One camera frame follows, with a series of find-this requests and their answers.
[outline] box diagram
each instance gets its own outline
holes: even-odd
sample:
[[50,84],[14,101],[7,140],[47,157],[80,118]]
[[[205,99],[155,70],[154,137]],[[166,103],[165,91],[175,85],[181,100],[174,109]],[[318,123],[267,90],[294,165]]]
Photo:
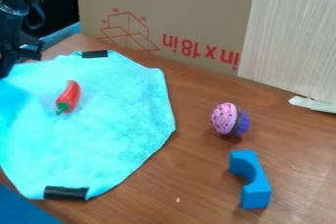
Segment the box diagram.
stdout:
[[160,50],[150,41],[149,28],[131,12],[109,15],[105,24],[103,41],[147,53]]

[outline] white paper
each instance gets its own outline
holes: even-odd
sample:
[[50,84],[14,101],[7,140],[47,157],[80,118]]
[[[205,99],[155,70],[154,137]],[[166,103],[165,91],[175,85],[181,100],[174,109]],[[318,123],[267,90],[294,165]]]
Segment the white paper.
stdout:
[[294,96],[289,103],[296,106],[308,108],[310,110],[336,114],[336,104],[315,101],[310,98]]

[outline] blue towel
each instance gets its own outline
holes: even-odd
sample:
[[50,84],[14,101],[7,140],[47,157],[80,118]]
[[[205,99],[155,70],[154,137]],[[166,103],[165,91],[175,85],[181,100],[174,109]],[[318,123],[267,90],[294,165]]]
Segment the blue towel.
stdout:
[[[85,199],[122,183],[175,131],[163,73],[113,51],[82,52],[14,67],[0,82],[0,162],[18,191],[43,199],[50,187],[88,188]],[[67,81],[82,98],[56,116]]]

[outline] red pepper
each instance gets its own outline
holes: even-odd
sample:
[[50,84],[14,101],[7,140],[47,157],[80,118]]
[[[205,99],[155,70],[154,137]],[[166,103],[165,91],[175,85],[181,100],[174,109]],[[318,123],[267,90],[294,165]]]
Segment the red pepper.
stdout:
[[80,96],[80,85],[75,81],[68,81],[67,88],[56,100],[56,114],[73,112],[79,103]]

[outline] wooden panel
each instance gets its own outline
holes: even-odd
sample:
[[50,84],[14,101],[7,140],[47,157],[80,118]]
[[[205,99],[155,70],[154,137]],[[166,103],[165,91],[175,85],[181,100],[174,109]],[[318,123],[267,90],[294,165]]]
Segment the wooden panel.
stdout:
[[336,1],[253,0],[239,76],[336,102]]

